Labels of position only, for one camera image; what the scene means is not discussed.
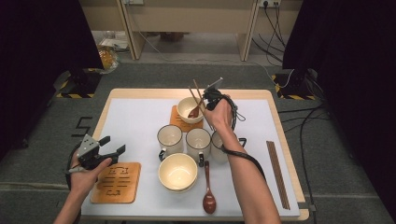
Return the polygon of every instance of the wooden coaster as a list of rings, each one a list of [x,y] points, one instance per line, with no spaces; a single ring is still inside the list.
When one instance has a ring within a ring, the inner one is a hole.
[[[98,176],[91,196],[92,203],[134,202],[141,164],[119,162],[107,167]]]
[[[203,119],[201,119],[201,121],[199,121],[198,123],[194,123],[194,124],[189,124],[189,123],[184,122],[180,118],[180,115],[177,113],[176,105],[172,106],[171,121],[169,123],[179,127],[181,129],[181,131],[183,131],[183,133],[187,133],[191,129],[194,129],[194,128],[203,128],[204,127]]]

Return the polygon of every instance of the spoon handle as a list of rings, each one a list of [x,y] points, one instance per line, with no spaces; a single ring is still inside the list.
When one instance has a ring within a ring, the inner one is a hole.
[[[206,190],[210,190],[209,161],[205,161],[205,177],[206,177]]]

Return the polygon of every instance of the hand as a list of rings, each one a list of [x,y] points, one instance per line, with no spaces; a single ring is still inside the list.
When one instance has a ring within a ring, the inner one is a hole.
[[[215,129],[231,126],[231,120],[233,118],[231,106],[224,99],[219,101],[214,110],[210,111],[206,109],[204,115],[207,122],[215,127]]]
[[[107,168],[111,163],[111,158],[102,161],[95,169],[76,172],[71,174],[71,193],[76,193],[81,197],[86,197],[90,190],[93,188],[97,180],[97,176]],[[78,158],[75,154],[72,160],[72,167],[78,165]]]

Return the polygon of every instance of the mug handle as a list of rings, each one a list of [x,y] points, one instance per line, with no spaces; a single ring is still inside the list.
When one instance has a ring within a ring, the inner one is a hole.
[[[239,142],[243,142],[242,143],[242,147],[244,147],[247,144],[247,139],[246,138],[238,138]]]
[[[199,156],[199,162],[198,162],[199,166],[204,167],[204,162],[205,162],[204,152],[199,152],[198,156]]]
[[[163,155],[165,155],[166,152],[166,147],[163,147],[163,149],[160,151],[160,154],[158,155],[158,157],[160,158],[160,161],[163,161],[165,158],[163,157]]]

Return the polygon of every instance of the black curtain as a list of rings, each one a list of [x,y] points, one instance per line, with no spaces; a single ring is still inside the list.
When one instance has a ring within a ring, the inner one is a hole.
[[[394,0],[304,0],[283,63],[318,72],[340,133],[394,220],[395,64]]]
[[[102,68],[78,0],[0,3],[0,160],[35,125],[65,71]]]

